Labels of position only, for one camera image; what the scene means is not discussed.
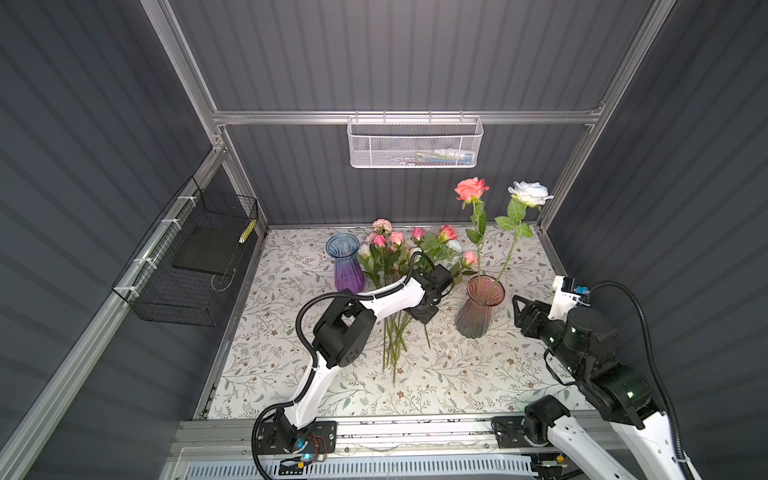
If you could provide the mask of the white spray rose stem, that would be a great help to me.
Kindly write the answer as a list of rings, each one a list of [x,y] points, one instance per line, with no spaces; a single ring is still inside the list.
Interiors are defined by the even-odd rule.
[[[410,268],[410,257],[416,251],[424,254],[434,263],[450,264],[462,251],[461,244],[456,239],[440,239],[432,233],[426,234],[420,240],[415,239],[412,246],[402,242],[397,252],[398,260],[386,271],[386,280],[399,280]],[[404,353],[407,352],[406,331],[413,317],[406,312],[400,312],[387,317],[384,321],[383,367],[395,383],[397,376],[402,373],[399,366]]]

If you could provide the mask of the light pink rose stem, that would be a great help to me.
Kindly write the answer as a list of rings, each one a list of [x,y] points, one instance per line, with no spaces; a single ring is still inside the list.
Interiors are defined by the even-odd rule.
[[[457,287],[465,277],[477,274],[477,256],[474,252],[461,252],[448,246],[433,248],[425,251],[427,257],[417,262],[417,265],[426,273],[430,273],[438,264],[444,266],[452,275],[453,287]]]

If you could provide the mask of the red pink rose stem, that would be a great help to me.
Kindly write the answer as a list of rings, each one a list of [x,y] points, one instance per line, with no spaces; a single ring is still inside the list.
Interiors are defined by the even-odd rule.
[[[453,226],[451,226],[451,225],[448,225],[448,224],[446,224],[446,225],[442,226],[442,227],[441,227],[441,228],[440,228],[438,231],[427,231],[427,230],[425,230],[425,232],[426,232],[426,234],[432,233],[433,235],[435,235],[435,236],[438,236],[440,239],[456,239],[456,240],[458,241],[458,235],[457,235],[457,233],[456,233],[456,231],[455,231],[454,227],[453,227]],[[400,245],[402,242],[405,242],[407,245],[410,245],[410,246],[412,246],[412,245],[413,245],[413,243],[414,243],[414,242],[413,242],[413,240],[412,240],[412,233],[410,234],[410,237],[409,237],[409,239],[408,239],[408,240],[405,240],[405,238],[404,238],[404,236],[403,236],[403,235],[401,235],[400,233],[396,233],[396,232],[394,232],[394,233],[392,234],[392,236],[390,237],[390,239],[391,239],[392,241],[394,241],[394,240],[395,240],[395,235],[396,235],[396,234],[398,234],[398,235],[399,235],[399,237],[398,237],[398,243],[397,243],[397,244],[395,244],[395,243],[392,243],[392,248],[395,248],[395,247],[397,247],[397,248],[398,248],[398,246],[399,246],[399,245]]]

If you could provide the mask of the pink glass vase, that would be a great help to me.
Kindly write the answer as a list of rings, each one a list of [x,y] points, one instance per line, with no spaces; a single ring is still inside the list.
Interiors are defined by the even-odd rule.
[[[455,327],[466,338],[484,336],[492,322],[494,309],[500,306],[506,292],[502,283],[489,275],[471,278],[467,285],[468,298],[455,317]]]

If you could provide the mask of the deep pink rose stem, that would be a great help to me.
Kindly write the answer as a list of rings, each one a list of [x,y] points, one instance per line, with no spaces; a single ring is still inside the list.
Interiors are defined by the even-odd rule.
[[[475,246],[475,253],[474,261],[466,260],[465,264],[475,272],[476,277],[482,274],[481,258],[487,228],[487,214],[482,196],[488,190],[485,181],[477,177],[460,181],[454,189],[457,199],[462,202],[462,208],[472,207],[471,227],[466,230],[466,235]]]

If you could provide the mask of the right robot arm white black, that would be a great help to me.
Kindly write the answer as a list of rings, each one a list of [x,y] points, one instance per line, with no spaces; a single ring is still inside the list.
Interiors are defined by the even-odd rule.
[[[545,359],[555,358],[601,418],[629,447],[649,479],[697,479],[686,454],[679,419],[659,375],[648,326],[641,326],[651,375],[645,377],[616,359],[615,326],[587,305],[589,292],[557,292],[551,303],[513,298],[514,324],[545,345]],[[620,479],[623,468],[586,434],[551,395],[525,409],[524,430],[533,444],[550,443],[576,460],[593,478]]]

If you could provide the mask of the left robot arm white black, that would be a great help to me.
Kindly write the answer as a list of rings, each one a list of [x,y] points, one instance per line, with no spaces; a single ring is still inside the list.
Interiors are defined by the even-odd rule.
[[[355,294],[350,290],[323,294],[305,304],[297,314],[296,333],[310,353],[310,363],[290,400],[279,404],[273,416],[280,441],[293,452],[304,448],[309,426],[341,368],[363,353],[377,323],[405,312],[423,324],[438,312],[438,303],[453,285],[451,272],[441,265],[426,272],[414,269],[385,287]],[[315,324],[308,340],[303,316],[316,303],[330,304]]]

